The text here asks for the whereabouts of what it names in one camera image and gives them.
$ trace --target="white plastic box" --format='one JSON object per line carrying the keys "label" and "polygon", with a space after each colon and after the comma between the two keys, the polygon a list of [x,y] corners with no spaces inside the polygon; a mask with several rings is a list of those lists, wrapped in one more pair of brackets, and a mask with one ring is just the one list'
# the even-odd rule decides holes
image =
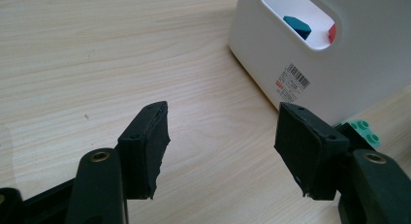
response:
{"label": "white plastic box", "polygon": [[[310,25],[306,41],[284,16]],[[411,83],[411,0],[238,0],[229,45],[276,107],[333,125]]]}

